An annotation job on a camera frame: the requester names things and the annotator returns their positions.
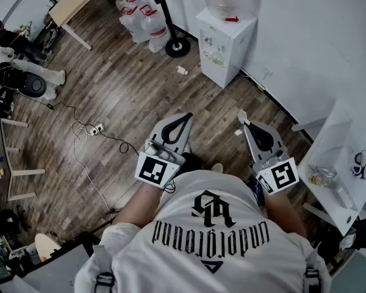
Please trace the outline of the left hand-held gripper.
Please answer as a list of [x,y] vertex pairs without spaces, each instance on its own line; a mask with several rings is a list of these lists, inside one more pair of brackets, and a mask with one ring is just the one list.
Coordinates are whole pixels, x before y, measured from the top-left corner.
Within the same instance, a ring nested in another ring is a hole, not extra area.
[[160,189],[166,188],[185,162],[182,155],[192,126],[192,113],[175,114],[159,121],[151,133],[151,139],[169,149],[174,162],[146,154],[144,147],[144,150],[139,152],[135,178]]

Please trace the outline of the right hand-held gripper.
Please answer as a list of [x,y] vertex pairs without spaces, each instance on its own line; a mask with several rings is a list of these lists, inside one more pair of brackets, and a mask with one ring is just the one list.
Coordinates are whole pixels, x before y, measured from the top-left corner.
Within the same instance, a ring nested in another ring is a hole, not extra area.
[[273,151],[282,147],[282,140],[274,128],[258,121],[243,124],[245,140],[251,155],[256,180],[269,195],[293,187],[299,181],[293,157],[277,165],[263,169],[262,163],[269,156],[260,159],[261,151]]

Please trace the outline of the blue patterned white cup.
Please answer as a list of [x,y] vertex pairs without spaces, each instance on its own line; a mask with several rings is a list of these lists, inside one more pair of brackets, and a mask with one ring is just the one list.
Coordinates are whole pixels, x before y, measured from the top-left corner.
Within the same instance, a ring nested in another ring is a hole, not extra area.
[[356,179],[366,180],[366,150],[354,155],[351,172]]

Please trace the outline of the person's left forearm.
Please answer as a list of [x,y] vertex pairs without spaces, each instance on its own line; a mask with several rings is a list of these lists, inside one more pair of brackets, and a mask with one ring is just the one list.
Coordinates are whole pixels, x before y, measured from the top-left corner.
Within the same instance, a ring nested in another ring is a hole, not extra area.
[[152,222],[162,194],[163,191],[160,188],[142,183],[136,193],[120,210],[112,224],[130,223],[143,228]]

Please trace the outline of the person's right forearm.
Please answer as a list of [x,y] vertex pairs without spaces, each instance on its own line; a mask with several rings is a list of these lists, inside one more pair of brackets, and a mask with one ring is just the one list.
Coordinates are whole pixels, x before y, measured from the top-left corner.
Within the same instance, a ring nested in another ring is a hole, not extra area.
[[296,233],[307,239],[303,222],[284,191],[276,192],[273,195],[264,191],[264,199],[267,217],[270,220],[284,232]]

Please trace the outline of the silver smartphone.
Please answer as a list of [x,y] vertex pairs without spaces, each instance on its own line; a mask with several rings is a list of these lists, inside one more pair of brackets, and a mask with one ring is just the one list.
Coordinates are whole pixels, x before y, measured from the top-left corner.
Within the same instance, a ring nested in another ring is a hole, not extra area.
[[163,145],[155,142],[152,139],[147,139],[145,142],[145,153],[149,154],[151,156],[158,157],[159,159],[168,161],[168,162],[174,162],[174,157]]
[[275,153],[273,153],[270,157],[266,158],[262,163],[262,168],[267,169],[277,165],[278,163],[287,161],[290,159],[290,156],[287,152],[287,148],[284,146],[278,149]]

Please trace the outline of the person's dark trousers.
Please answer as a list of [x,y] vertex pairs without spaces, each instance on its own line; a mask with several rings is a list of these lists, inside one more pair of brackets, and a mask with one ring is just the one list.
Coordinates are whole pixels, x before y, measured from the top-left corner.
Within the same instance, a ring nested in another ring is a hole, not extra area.
[[184,173],[194,172],[196,170],[210,170],[210,167],[205,166],[202,160],[195,154],[184,152],[182,156],[185,159],[185,162],[182,164],[175,177]]

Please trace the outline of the clear jar gold lid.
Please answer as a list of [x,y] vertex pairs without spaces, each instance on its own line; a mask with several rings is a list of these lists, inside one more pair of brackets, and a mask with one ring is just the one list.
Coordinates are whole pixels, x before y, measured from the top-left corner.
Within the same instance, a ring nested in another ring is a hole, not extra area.
[[309,165],[307,177],[309,182],[316,186],[323,186],[329,189],[336,188],[337,172],[331,168]]

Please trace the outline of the clear plastic tray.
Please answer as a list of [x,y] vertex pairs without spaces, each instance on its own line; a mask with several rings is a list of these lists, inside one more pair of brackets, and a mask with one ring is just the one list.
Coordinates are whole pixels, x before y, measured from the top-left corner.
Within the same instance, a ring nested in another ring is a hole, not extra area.
[[318,142],[318,147],[308,160],[308,166],[331,168],[337,172],[336,187],[330,193],[345,209],[356,210],[354,199],[350,193],[353,184],[350,156],[354,153],[350,144],[352,121],[343,121],[331,125]]

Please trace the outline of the white side table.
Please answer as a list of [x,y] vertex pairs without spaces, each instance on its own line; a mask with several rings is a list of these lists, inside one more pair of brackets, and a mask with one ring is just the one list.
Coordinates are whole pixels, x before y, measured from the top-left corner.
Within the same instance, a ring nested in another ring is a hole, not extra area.
[[357,209],[354,211],[352,209],[345,209],[341,207],[338,201],[330,193],[329,189],[311,184],[307,178],[307,175],[309,173],[308,160],[317,149],[318,142],[323,137],[327,128],[336,123],[348,120],[352,121],[350,131],[350,144],[354,151],[354,153],[350,156],[350,165],[352,165],[354,155],[358,152],[361,152],[362,150],[366,150],[365,112],[352,110],[346,102],[338,99],[334,103],[333,108],[327,117],[321,118],[319,120],[313,120],[305,124],[295,125],[292,128],[294,131],[309,128],[319,129],[316,138],[298,166],[298,176],[300,180],[305,183],[317,201],[321,204],[323,209],[319,210],[309,203],[305,203],[303,206],[311,213],[317,215],[319,218],[336,227],[341,235],[346,235],[366,204],[366,180],[356,179],[353,177],[354,179],[350,193],[357,207]]

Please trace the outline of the white water dispenser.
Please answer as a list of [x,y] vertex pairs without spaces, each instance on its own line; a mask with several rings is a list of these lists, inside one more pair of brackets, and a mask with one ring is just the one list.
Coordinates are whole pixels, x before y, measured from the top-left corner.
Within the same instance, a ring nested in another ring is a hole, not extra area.
[[238,22],[221,21],[208,9],[196,16],[202,73],[221,88],[238,75],[257,18],[252,14]]

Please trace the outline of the white printed T-shirt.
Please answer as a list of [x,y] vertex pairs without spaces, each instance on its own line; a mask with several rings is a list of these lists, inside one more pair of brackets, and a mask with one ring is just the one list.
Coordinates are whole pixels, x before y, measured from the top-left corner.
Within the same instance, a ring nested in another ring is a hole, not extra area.
[[329,293],[309,241],[262,213],[241,179],[181,174],[152,222],[106,228],[77,273],[75,293]]

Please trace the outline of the light wooden table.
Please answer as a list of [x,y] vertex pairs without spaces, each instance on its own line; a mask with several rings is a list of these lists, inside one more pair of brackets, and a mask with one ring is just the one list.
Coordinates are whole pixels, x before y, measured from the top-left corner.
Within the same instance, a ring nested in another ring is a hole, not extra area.
[[49,14],[52,20],[58,27],[64,29],[66,33],[77,40],[87,50],[92,47],[78,36],[75,31],[69,26],[70,20],[91,0],[60,0],[50,11]]

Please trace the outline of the round beige stool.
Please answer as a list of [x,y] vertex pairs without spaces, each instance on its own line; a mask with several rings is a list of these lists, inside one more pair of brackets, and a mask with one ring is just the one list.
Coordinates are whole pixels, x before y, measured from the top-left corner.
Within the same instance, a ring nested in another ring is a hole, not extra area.
[[35,236],[35,247],[42,262],[51,258],[51,255],[62,247],[49,236],[38,233]]

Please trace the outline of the grey table white legs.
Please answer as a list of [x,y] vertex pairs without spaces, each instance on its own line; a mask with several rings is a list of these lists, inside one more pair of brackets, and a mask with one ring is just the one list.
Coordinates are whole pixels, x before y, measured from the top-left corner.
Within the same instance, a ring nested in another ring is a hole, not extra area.
[[13,179],[19,176],[31,176],[31,175],[42,175],[46,173],[45,169],[35,169],[35,170],[14,170],[9,161],[9,153],[18,153],[20,150],[18,148],[10,148],[6,145],[4,137],[3,124],[20,126],[28,128],[28,123],[23,123],[20,121],[13,121],[9,119],[0,118],[0,190],[4,196],[6,202],[23,200],[26,198],[33,198],[37,194],[36,192],[29,192],[26,194],[13,195],[11,193],[11,188],[13,184]]

